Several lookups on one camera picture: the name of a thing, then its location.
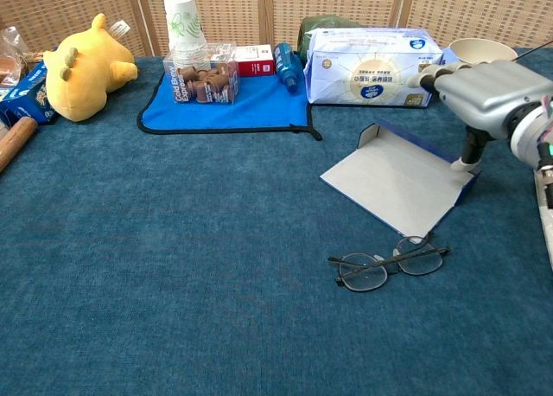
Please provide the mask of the beige bowl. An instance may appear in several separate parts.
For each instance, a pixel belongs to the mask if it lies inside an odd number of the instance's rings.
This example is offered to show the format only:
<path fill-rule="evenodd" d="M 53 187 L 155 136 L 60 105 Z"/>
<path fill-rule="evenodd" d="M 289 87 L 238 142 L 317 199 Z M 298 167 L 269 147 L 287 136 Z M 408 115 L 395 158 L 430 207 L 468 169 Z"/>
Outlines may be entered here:
<path fill-rule="evenodd" d="M 515 50 L 505 44 L 483 38 L 457 39 L 450 42 L 448 48 L 460 61 L 469 64 L 513 61 L 518 57 Z"/>

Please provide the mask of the white paper cup stack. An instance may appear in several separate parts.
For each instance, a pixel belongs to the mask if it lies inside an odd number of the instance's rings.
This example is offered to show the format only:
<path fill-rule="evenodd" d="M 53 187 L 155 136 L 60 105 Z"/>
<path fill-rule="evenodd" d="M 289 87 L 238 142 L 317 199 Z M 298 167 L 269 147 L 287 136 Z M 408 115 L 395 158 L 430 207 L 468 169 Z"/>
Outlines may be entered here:
<path fill-rule="evenodd" d="M 207 44 L 194 0 L 163 0 L 168 29 L 168 48 L 176 61 L 202 58 Z"/>

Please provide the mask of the yellow plush toy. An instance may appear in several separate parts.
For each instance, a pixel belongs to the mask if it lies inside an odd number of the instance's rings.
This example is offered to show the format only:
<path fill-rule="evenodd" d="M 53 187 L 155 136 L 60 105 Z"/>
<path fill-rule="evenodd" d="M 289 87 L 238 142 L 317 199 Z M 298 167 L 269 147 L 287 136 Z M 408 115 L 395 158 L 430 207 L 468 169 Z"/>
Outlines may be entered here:
<path fill-rule="evenodd" d="M 134 56 L 108 32 L 103 13 L 92 19 L 89 29 L 45 51 L 42 60 L 48 102 L 73 122 L 94 116 L 105 107 L 109 93 L 138 77 Z"/>

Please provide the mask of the wooden rolling pin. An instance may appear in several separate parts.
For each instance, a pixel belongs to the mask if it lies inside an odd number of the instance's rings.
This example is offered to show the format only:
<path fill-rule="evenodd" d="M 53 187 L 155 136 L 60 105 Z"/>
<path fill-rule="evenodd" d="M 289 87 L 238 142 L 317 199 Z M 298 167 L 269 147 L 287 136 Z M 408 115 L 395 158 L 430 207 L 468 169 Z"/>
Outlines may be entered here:
<path fill-rule="evenodd" d="M 20 149 L 38 128 L 31 117 L 20 118 L 0 140 L 0 173 L 9 165 Z"/>

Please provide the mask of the clear bag with white garment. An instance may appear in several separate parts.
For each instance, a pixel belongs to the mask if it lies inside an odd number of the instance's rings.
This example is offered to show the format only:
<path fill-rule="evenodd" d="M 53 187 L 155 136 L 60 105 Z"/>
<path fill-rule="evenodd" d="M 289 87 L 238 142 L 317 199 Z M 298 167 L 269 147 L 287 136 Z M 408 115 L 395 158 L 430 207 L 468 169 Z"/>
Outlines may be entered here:
<path fill-rule="evenodd" d="M 537 170 L 534 180 L 543 236 L 553 270 L 553 165 Z"/>

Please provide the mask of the teal fabric table cover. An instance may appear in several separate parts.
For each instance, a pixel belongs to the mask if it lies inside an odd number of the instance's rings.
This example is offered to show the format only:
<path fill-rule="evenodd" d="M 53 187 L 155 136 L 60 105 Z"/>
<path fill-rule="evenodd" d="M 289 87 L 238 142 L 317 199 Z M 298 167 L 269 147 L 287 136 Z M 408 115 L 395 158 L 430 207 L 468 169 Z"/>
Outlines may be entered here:
<path fill-rule="evenodd" d="M 152 135 L 162 74 L 42 127 L 0 173 L 0 396 L 553 396 L 553 270 L 531 171 L 489 144 L 425 277 L 339 287 L 398 234 L 321 180 L 376 120 L 457 154 L 422 110 L 318 106 L 307 133 Z"/>

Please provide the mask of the woven rattan folding screen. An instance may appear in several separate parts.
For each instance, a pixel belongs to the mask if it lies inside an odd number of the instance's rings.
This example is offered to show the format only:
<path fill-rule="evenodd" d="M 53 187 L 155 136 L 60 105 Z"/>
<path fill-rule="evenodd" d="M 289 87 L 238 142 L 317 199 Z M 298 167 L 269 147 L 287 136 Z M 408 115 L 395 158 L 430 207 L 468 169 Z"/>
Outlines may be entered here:
<path fill-rule="evenodd" d="M 553 39 L 553 0 L 195 0 L 211 42 L 295 43 L 303 18 L 337 15 L 368 27 L 429 31 L 443 46 L 465 37 L 532 48 Z M 17 28 L 34 51 L 89 27 L 98 14 L 125 20 L 136 56 L 168 50 L 163 0 L 0 0 L 0 29 Z"/>

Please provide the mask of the red and white carton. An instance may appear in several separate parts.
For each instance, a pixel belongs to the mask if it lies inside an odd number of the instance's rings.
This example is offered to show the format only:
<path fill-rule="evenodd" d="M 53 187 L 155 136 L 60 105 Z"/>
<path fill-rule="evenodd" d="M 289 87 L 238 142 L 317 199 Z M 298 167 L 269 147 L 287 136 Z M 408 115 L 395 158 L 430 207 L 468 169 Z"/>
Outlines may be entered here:
<path fill-rule="evenodd" d="M 275 73 L 275 62 L 270 44 L 237 46 L 235 60 L 241 77 L 268 76 Z"/>

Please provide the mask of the white and blue tissue pack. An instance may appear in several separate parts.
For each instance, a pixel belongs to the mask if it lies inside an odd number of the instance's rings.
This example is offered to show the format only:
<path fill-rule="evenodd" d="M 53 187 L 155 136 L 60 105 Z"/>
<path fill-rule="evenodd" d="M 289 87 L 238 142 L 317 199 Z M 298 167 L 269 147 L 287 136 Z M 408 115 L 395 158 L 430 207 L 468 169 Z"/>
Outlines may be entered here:
<path fill-rule="evenodd" d="M 408 79 L 442 62 L 424 29 L 318 28 L 310 41 L 304 79 L 313 105 L 425 107 L 430 93 Z"/>

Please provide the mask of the black thin-frame glasses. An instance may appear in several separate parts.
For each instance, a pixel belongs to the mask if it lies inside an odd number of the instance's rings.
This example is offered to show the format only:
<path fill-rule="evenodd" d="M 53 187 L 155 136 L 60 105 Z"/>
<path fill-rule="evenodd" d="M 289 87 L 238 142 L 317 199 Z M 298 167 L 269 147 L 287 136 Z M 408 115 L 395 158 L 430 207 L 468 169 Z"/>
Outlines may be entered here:
<path fill-rule="evenodd" d="M 337 268 L 335 282 L 338 286 L 352 292 L 369 292 L 382 287 L 390 275 L 399 272 L 420 277 L 438 271 L 449 253 L 448 246 L 435 246 L 428 236 L 409 236 L 398 241 L 389 257 L 350 252 L 327 261 Z"/>

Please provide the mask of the blue cloth with black trim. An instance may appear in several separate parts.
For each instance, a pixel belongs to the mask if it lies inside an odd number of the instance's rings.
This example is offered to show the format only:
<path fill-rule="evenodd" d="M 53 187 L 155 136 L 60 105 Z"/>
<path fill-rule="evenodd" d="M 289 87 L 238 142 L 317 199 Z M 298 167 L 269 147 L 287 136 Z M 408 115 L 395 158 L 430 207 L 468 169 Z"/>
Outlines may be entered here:
<path fill-rule="evenodd" d="M 305 86 L 288 93 L 275 75 L 243 78 L 237 98 L 227 105 L 175 102 L 164 73 L 137 114 L 137 126 L 156 135 L 307 132 L 322 140 L 313 126 Z"/>

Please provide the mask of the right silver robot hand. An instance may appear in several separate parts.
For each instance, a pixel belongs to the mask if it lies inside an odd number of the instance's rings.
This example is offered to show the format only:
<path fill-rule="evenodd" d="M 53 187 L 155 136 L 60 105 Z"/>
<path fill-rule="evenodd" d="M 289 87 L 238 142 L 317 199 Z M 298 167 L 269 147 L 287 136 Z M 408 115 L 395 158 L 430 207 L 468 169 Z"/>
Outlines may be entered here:
<path fill-rule="evenodd" d="M 407 85 L 436 94 L 466 125 L 463 151 L 451 164 L 459 172 L 476 168 L 488 142 L 505 140 L 510 146 L 516 110 L 546 94 L 553 98 L 553 80 L 516 61 L 433 64 L 408 79 Z"/>

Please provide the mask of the blue plastic bottle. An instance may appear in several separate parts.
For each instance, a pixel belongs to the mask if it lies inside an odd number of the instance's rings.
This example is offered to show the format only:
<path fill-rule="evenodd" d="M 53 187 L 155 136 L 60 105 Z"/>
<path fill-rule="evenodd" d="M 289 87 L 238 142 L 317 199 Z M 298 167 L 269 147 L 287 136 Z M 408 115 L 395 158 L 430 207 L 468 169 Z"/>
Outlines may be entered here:
<path fill-rule="evenodd" d="M 299 56 L 285 42 L 278 43 L 273 54 L 279 80 L 289 93 L 296 93 L 303 82 L 303 70 Z"/>

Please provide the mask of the dark blue snack box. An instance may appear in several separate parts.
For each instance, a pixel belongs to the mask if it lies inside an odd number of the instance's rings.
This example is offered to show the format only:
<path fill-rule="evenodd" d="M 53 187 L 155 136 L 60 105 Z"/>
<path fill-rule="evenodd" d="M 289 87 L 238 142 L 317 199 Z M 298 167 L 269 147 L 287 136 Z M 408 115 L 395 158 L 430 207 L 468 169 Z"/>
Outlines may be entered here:
<path fill-rule="evenodd" d="M 46 76 L 41 61 L 15 87 L 0 87 L 0 122 L 10 128 L 22 117 L 31 117 L 39 125 L 55 121 L 58 114 L 48 102 Z"/>

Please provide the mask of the bagged brown pastry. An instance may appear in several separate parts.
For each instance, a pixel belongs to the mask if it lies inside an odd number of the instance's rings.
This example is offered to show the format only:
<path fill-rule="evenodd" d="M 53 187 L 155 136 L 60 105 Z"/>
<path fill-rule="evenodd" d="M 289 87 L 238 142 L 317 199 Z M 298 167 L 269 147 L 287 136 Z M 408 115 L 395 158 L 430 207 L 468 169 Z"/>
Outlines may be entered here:
<path fill-rule="evenodd" d="M 30 50 L 15 26 L 0 29 L 0 87 L 14 87 L 28 71 Z"/>

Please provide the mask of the clear coffee capsule box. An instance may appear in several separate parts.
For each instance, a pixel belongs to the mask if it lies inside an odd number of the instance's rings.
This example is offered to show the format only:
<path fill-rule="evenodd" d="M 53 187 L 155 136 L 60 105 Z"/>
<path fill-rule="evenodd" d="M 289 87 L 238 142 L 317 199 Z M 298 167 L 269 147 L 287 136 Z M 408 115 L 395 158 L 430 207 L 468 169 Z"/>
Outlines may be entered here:
<path fill-rule="evenodd" d="M 207 43 L 195 50 L 172 50 L 162 61 L 174 101 L 232 104 L 239 90 L 233 43 Z"/>

